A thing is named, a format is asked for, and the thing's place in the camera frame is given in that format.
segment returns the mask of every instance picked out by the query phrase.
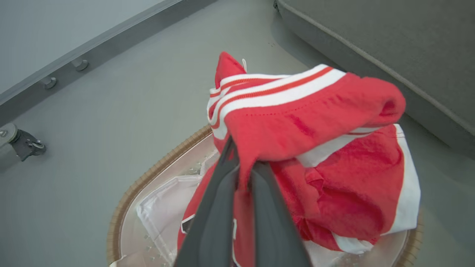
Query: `drawstring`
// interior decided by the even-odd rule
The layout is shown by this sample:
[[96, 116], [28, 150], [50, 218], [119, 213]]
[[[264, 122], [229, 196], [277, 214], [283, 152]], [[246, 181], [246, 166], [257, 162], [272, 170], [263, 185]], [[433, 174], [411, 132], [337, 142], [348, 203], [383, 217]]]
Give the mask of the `drawstring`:
[[246, 60], [242, 59], [242, 66], [244, 67], [244, 71], [247, 72], [247, 65], [246, 65]]

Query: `fabric fold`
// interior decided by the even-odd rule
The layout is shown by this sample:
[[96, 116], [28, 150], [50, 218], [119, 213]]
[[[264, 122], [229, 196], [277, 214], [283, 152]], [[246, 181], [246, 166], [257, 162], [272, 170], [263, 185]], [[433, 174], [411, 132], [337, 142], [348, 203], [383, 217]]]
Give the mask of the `fabric fold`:
[[[245, 200], [250, 197], [245, 192], [259, 160], [270, 162], [305, 240], [362, 253], [380, 235], [416, 226], [417, 173], [395, 124], [406, 102], [393, 84], [326, 65], [295, 75], [246, 74], [225, 52], [215, 83], [207, 106], [214, 144], [222, 151], [232, 135], [241, 161], [238, 225], [252, 224], [246, 206], [252, 200]], [[196, 212], [203, 193], [197, 190], [185, 216]], [[252, 240], [252, 228], [237, 230], [245, 232], [242, 240]], [[179, 245], [183, 238], [179, 235]], [[234, 247], [237, 261], [253, 255], [239, 238]], [[240, 266], [253, 262], [244, 261]]]

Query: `clothing pile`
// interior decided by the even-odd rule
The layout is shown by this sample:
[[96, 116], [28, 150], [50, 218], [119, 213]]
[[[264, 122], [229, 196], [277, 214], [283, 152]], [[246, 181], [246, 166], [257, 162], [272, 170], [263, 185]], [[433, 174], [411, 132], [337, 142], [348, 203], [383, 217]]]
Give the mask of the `clothing pile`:
[[[318, 65], [296, 75], [247, 74], [219, 57], [208, 120], [221, 152], [231, 135], [240, 159], [234, 196], [233, 260], [254, 265], [256, 161], [269, 162], [303, 240], [360, 254], [382, 235], [417, 225], [420, 189], [404, 133], [405, 100], [388, 82]], [[180, 249], [213, 174], [194, 193], [178, 234]]]

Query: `gray floor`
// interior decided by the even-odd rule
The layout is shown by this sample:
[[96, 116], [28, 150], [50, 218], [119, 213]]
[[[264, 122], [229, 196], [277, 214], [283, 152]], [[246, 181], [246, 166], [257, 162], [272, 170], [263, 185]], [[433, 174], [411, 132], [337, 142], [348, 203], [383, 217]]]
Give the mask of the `gray floor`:
[[[123, 192], [205, 125], [223, 50], [245, 58], [250, 73], [331, 64], [282, 25], [271, 0], [219, 0], [57, 91], [14, 120], [49, 150], [0, 168], [2, 265], [105, 266]], [[475, 162], [410, 118], [401, 124], [426, 224], [416, 265], [475, 265]]]

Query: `laundry basket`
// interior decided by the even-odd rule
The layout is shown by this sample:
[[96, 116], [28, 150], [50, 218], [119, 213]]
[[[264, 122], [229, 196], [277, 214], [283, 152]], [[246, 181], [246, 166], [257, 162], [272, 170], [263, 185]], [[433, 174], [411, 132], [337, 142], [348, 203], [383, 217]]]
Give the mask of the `laundry basket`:
[[[173, 149], [152, 166], [124, 194], [115, 209], [107, 234], [107, 260], [109, 264], [121, 267], [116, 261], [125, 256], [134, 257], [134, 267], [169, 267], [176, 255], [176, 247], [169, 248], [168, 254], [157, 247], [139, 219], [136, 208], [154, 190], [171, 179], [181, 175], [199, 174], [202, 163], [215, 153], [211, 128], [206, 126]], [[180, 220], [172, 232], [175, 238], [180, 229]], [[416, 260], [422, 244], [423, 223], [419, 214], [416, 229], [381, 237], [374, 248], [361, 255], [342, 253], [332, 262], [332, 266], [351, 267], [409, 267]]]

